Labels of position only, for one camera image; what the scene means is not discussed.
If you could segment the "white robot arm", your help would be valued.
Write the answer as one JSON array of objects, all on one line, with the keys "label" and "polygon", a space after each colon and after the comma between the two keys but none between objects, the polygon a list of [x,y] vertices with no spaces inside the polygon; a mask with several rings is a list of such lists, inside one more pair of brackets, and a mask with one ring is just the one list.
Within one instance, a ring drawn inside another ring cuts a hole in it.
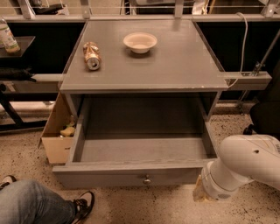
[{"label": "white robot arm", "polygon": [[268,135],[229,136],[220,143],[218,157],[202,168],[193,200],[227,200],[254,181],[280,189],[280,141]]}]

